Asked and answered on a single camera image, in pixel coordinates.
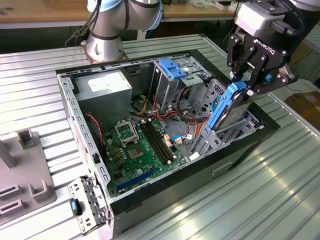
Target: motherboard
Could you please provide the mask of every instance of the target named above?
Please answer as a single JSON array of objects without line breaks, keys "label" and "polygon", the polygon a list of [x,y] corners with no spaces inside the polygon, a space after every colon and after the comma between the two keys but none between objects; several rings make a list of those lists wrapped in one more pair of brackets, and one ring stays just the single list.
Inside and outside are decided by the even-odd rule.
[{"label": "motherboard", "polygon": [[111,197],[119,196],[186,163],[158,119],[120,122],[104,134]]}]

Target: pcie slot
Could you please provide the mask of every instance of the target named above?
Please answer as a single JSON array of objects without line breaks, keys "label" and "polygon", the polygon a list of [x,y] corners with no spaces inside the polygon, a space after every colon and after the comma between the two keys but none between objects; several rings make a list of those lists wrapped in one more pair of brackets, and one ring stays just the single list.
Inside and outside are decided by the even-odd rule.
[{"label": "pcie slot", "polygon": [[144,174],[142,174],[142,175],[140,175],[140,176],[136,176],[135,178],[133,178],[133,179],[131,179],[131,180],[129,180],[129,181],[126,181],[125,183],[120,184],[119,186],[116,187],[116,190],[118,191],[118,190],[120,190],[120,189],[125,189],[126,187],[129,187],[129,186],[131,186],[131,185],[133,185],[133,184],[136,184],[136,183],[138,183],[138,182],[140,182],[140,181],[142,181],[142,180],[150,177],[151,174],[152,174],[155,170],[156,170],[156,169],[153,168],[153,169],[147,171],[146,173],[144,173]]},{"label": "pcie slot", "polygon": [[168,160],[173,160],[173,157],[164,142],[158,136],[156,130],[153,128],[151,124],[142,124],[140,128],[145,135],[146,139],[149,141],[151,147],[160,158],[162,164],[166,164]]}]

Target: ridged metal surface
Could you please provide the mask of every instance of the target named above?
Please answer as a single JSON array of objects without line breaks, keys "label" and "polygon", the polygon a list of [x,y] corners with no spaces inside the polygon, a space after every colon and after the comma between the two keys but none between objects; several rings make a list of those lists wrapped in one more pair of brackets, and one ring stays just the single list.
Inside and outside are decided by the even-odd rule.
[{"label": "ridged metal surface", "polygon": [[[198,49],[229,74],[225,54],[199,35],[123,46],[130,58]],[[0,139],[26,127],[38,131],[57,193],[55,202],[0,226],[0,239],[81,236],[66,185],[86,168],[53,70],[87,63],[80,47],[0,55]],[[319,239],[320,139],[271,96],[256,102],[281,125],[279,131],[244,164],[117,239]],[[104,239],[103,231],[99,228],[86,239]]]},{"label": "ridged metal surface", "polygon": [[303,42],[313,50],[320,53],[320,23],[313,28]]}]

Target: robotiq logo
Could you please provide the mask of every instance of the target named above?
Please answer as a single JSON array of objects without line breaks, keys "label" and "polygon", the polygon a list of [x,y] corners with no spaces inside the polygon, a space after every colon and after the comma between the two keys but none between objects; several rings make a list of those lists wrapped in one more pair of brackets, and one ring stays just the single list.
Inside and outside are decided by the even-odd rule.
[{"label": "robotiq logo", "polygon": [[276,51],[273,50],[271,47],[265,45],[264,43],[260,42],[258,39],[255,39],[253,41],[255,44],[260,44],[264,49],[266,49],[269,53],[271,53],[272,55],[275,55]]}]

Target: workbench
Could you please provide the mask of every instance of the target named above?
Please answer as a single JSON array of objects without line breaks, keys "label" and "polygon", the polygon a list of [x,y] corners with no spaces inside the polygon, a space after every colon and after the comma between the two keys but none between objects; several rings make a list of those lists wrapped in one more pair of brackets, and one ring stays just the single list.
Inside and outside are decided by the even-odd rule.
[{"label": "workbench", "polygon": [[[0,29],[82,26],[90,12],[84,9],[53,9],[49,0],[1,0],[0,8],[15,7],[0,15]],[[230,20],[234,12],[211,6],[197,8],[191,4],[164,5],[163,22]]]},{"label": "workbench", "polygon": [[[198,49],[229,75],[226,54],[207,37],[126,41],[129,58]],[[67,184],[85,175],[59,93],[56,69],[87,65],[81,47],[0,55],[0,139],[32,128],[41,144],[57,200],[0,226],[0,239],[76,239],[81,231]],[[117,240],[318,239],[320,138],[281,100],[281,89],[256,103],[279,125],[240,166],[131,228]],[[107,239],[100,227],[84,239]]]}]

